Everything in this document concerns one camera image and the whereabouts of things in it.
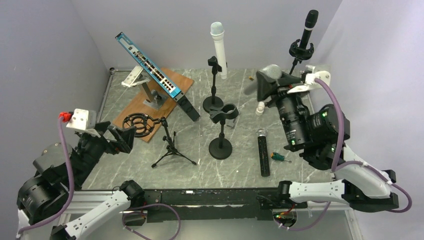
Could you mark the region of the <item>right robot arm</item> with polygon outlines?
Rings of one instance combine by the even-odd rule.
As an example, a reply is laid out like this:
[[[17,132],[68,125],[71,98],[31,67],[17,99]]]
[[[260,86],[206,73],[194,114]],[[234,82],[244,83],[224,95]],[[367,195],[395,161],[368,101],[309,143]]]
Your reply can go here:
[[[330,88],[329,73],[308,72],[295,77],[281,70],[256,72],[257,99],[270,99],[282,123],[287,145],[317,170],[329,170],[335,180],[322,183],[282,181],[276,203],[287,208],[307,201],[338,202],[365,213],[399,211],[399,197],[393,170],[378,170],[356,155],[347,145],[350,121]],[[331,99],[318,112],[311,113],[302,94],[323,89]]]

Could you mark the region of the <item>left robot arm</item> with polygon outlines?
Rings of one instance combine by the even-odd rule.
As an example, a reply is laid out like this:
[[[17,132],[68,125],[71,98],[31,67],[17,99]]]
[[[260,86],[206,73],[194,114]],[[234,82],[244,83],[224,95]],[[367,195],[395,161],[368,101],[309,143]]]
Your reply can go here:
[[[61,133],[60,142],[47,147],[34,160],[36,173],[17,195],[18,240],[82,240],[119,212],[137,210],[143,205],[144,190],[135,181],[127,180],[88,213],[54,225],[102,155],[130,153],[133,148],[135,127],[120,129],[105,121],[93,129],[96,135],[81,133],[75,148],[66,143]]]

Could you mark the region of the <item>black tripod shock-mount stand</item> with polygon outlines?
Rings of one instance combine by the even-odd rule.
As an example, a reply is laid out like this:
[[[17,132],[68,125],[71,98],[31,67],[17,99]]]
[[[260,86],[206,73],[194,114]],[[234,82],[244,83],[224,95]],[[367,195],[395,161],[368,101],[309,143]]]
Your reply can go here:
[[[144,138],[153,134],[156,125],[162,125],[164,127],[165,135],[162,140],[167,143],[166,149],[167,152],[161,156],[155,163],[151,165],[151,168],[154,169],[158,163],[168,156],[178,156],[188,160],[191,164],[197,165],[197,163],[182,153],[178,151],[175,145],[175,137],[177,132],[174,131],[172,136],[169,132],[169,125],[166,117],[162,116],[161,118],[153,118],[152,116],[145,113],[131,113],[126,116],[122,121],[122,128],[127,129],[130,127],[134,127],[136,129],[135,137]]]

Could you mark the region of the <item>black round-base clip stand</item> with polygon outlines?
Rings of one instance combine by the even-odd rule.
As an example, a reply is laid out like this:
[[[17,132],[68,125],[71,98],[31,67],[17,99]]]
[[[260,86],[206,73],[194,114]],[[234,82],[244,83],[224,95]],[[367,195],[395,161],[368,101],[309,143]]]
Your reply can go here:
[[[227,159],[231,155],[233,147],[231,142],[225,138],[224,128],[227,120],[234,120],[238,117],[239,111],[233,103],[227,103],[221,107],[211,107],[209,115],[214,124],[220,123],[219,136],[210,142],[209,153],[214,159]]]

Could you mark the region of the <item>grey condenser microphone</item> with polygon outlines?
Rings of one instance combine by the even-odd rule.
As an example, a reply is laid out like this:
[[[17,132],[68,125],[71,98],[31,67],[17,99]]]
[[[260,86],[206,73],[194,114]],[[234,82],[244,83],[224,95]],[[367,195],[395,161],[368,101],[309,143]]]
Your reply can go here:
[[[282,77],[283,70],[276,64],[267,65],[256,72],[256,78],[250,85],[244,88],[243,93],[245,95],[251,95],[258,89],[259,77],[258,74],[265,75],[265,80],[268,83],[273,83],[275,80]]]

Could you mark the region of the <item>black handheld microphone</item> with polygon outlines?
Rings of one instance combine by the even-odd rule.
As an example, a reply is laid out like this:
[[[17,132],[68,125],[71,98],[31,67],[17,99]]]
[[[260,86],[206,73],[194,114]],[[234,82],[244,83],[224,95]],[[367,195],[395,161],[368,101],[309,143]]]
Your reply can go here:
[[[269,177],[271,173],[268,156],[267,131],[265,128],[259,128],[256,131],[256,134],[258,142],[260,173],[262,177]]]

